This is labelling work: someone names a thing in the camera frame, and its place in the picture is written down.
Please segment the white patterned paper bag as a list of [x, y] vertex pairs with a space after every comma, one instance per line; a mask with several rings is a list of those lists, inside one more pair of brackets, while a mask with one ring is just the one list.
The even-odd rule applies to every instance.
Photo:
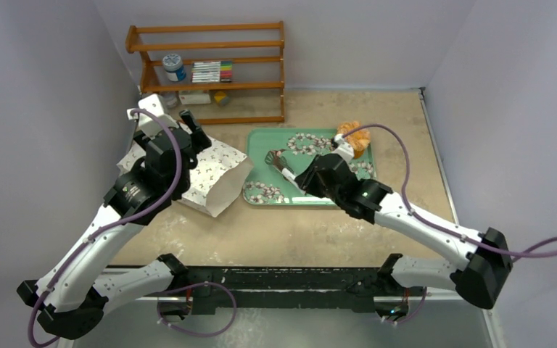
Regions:
[[[191, 131], [182, 123], [176, 128], [163, 128], [173, 146], [178, 143], [171, 129]], [[187, 207], [203, 212], [213, 218], [219, 216], [238, 196], [244, 179], [252, 170], [251, 159], [238, 149], [208, 136], [212, 146], [205, 150], [195, 150], [197, 166], [190, 171], [191, 186], [182, 199], [173, 201], [171, 194], [178, 184], [181, 170], [177, 169], [172, 184], [160, 195], [161, 190], [154, 188], [145, 179], [144, 149], [133, 138], [134, 144], [117, 164], [120, 176], [106, 195], [104, 201], [111, 205], [123, 217], [134, 215], [156, 204], [154, 213], [169, 207], [173, 202], [180, 202]]]

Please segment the orange fake bread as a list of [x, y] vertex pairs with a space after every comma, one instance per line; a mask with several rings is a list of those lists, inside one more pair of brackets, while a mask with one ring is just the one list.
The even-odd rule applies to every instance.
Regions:
[[[340, 123], [337, 127], [337, 133], [346, 134], [353, 129], [359, 128], [362, 124], [359, 121], [347, 121]], [[346, 141], [354, 150], [354, 158], [360, 158], [367, 150], [371, 143], [371, 134], [368, 129], [359, 130], [346, 138]]]

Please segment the metal tongs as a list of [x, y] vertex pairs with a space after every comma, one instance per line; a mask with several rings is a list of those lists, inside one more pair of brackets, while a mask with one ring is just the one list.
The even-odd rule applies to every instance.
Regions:
[[264, 158], [264, 162], [267, 165], [275, 168], [284, 178], [285, 181], [291, 183], [301, 194], [305, 192], [296, 183], [296, 175], [293, 169], [289, 166], [287, 160], [284, 158], [283, 154], [286, 149], [273, 149], [269, 150]]

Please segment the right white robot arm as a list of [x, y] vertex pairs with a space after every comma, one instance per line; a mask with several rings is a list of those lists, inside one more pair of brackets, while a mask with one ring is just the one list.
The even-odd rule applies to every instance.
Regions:
[[438, 260], [390, 255], [378, 276], [385, 294], [432, 287], [455, 291], [478, 308], [494, 307], [513, 267], [500, 231], [478, 232], [409, 207], [389, 186], [359, 179], [338, 154], [314, 157], [290, 182], [306, 194], [330, 199], [352, 218], [394, 230], [440, 255]]

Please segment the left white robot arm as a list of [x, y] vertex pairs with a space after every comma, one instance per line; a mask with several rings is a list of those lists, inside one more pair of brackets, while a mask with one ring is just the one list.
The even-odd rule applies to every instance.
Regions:
[[144, 156], [117, 178], [94, 219], [67, 254], [42, 278], [23, 281], [17, 294], [31, 309], [27, 338], [38, 346], [35, 327], [53, 341], [75, 340], [90, 332], [113, 310], [147, 294], [177, 297], [187, 287], [187, 267], [172, 254], [112, 278], [101, 278], [114, 256], [155, 216], [179, 200], [191, 185], [197, 156], [211, 146], [193, 114], [180, 112], [181, 124], [169, 125], [147, 109], [131, 109], [133, 118], [149, 118], [157, 130], [138, 133]]

